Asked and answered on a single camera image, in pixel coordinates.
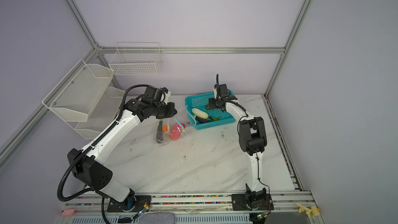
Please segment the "teal plastic basket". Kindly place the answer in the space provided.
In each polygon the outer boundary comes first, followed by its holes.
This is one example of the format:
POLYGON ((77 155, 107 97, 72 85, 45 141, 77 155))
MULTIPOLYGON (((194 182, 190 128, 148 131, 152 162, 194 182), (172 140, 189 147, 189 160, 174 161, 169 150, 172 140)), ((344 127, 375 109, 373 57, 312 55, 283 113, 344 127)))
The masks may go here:
POLYGON ((188 119, 191 124, 195 124, 194 125, 195 129, 203 130, 203 129, 212 128, 212 127, 230 124, 230 123, 235 122, 234 117, 227 112, 222 112, 222 110, 220 110, 220 109, 215 109, 215 110, 207 110, 206 109, 208 100, 213 97, 214 97, 213 93, 204 93, 204 94, 188 96, 185 98, 185 106, 187 109, 188 119), (216 117, 216 118, 219 117, 220 119, 217 121, 211 121, 208 123, 199 123, 196 119, 194 119, 193 112, 192 112, 193 108, 196 108, 200 111, 205 112, 206 114, 209 115, 209 117, 216 117))

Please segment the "clear zip top bag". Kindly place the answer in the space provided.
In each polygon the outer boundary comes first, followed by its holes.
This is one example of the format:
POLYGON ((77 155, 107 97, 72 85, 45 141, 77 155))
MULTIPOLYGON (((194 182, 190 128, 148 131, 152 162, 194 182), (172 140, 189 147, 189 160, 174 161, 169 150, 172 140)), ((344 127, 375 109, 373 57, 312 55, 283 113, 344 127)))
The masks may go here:
POLYGON ((187 126, 177 118, 169 118, 160 120, 156 129, 154 138, 157 143, 167 143, 170 141, 178 141, 185 137, 187 126))

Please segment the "dark toy eggplant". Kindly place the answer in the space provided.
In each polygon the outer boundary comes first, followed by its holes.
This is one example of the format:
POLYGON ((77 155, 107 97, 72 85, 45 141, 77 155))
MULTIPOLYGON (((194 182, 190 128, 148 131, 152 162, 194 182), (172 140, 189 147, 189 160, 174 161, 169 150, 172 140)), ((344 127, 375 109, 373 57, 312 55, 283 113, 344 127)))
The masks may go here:
POLYGON ((159 121, 158 127, 157 127, 157 132, 155 135, 155 140, 157 143, 162 143, 163 142, 163 120, 159 121))
POLYGON ((209 116, 208 118, 202 118, 200 116, 194 115, 193 116, 195 118, 195 120, 200 123, 210 123, 210 122, 214 122, 214 121, 219 121, 221 119, 221 117, 213 117, 213 116, 209 116))

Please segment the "pink toy fruit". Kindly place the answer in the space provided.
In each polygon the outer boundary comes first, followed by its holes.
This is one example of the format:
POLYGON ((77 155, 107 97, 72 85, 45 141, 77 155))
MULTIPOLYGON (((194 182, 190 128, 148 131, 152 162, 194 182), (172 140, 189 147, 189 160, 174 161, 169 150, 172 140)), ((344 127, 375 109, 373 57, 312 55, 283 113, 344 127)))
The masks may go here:
POLYGON ((175 133, 184 136, 186 132, 186 126, 182 123, 176 123, 175 126, 173 127, 173 130, 175 133))

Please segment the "red toy fruit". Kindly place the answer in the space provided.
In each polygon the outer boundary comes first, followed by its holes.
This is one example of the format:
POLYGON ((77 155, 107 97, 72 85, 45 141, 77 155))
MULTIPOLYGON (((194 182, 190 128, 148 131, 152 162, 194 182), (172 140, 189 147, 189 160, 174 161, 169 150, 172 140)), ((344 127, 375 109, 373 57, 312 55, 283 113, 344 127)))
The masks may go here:
POLYGON ((174 131, 174 132, 170 132, 170 133, 168 134, 168 137, 169 137, 169 139, 171 139, 171 140, 173 140, 173 141, 177 141, 177 140, 180 139, 181 133, 180 133, 178 130, 177 130, 177 131, 174 131))

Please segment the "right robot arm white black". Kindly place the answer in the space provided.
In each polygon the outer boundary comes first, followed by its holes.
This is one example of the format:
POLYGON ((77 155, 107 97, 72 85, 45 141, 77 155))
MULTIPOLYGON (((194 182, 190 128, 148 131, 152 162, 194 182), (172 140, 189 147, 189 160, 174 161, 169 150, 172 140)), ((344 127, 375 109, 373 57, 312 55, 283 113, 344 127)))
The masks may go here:
POLYGON ((267 146, 264 119, 250 114, 226 84, 215 84, 214 96, 208 100, 208 105, 211 109, 229 113, 237 121, 238 143, 249 161, 249 180, 245 185, 246 207, 256 209, 269 193, 269 186, 261 180, 262 156, 267 146))

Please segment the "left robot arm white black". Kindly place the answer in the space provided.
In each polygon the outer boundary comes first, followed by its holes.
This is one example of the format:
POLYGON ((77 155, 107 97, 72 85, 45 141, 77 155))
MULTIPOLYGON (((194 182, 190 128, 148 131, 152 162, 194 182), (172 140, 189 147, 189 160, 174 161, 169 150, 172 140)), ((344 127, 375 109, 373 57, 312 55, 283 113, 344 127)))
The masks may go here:
POLYGON ((131 86, 128 90, 136 88, 145 88, 145 92, 131 100, 126 99, 126 94, 123 95, 119 114, 111 124, 82 149, 72 149, 68 153, 69 167, 57 188, 59 201, 67 202, 93 191, 116 202, 124 212, 130 212, 135 207, 134 190, 118 180, 113 171, 105 166, 105 162, 120 142, 144 120, 150 117, 162 120, 177 114, 175 104, 169 102, 171 92, 167 88, 141 84, 131 86), (63 190, 70 175, 86 184, 88 188, 65 196, 63 190))

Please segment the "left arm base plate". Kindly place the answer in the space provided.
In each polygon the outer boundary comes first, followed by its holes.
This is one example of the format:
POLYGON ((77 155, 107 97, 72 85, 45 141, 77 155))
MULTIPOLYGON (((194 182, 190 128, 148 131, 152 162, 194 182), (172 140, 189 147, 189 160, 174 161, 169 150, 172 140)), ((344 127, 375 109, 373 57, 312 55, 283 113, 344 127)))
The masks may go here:
POLYGON ((133 197, 127 197, 123 202, 118 202, 111 198, 107 207, 108 213, 122 213, 132 212, 138 213, 145 206, 149 207, 152 197, 150 195, 135 195, 133 197))

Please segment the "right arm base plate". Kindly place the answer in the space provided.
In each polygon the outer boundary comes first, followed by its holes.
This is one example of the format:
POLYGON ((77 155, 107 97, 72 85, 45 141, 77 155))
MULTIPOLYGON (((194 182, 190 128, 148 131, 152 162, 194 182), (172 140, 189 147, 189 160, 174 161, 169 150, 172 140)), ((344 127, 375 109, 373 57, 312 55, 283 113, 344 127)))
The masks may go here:
POLYGON ((232 208, 234 211, 273 211, 274 203, 270 194, 250 199, 245 194, 232 194, 232 208))

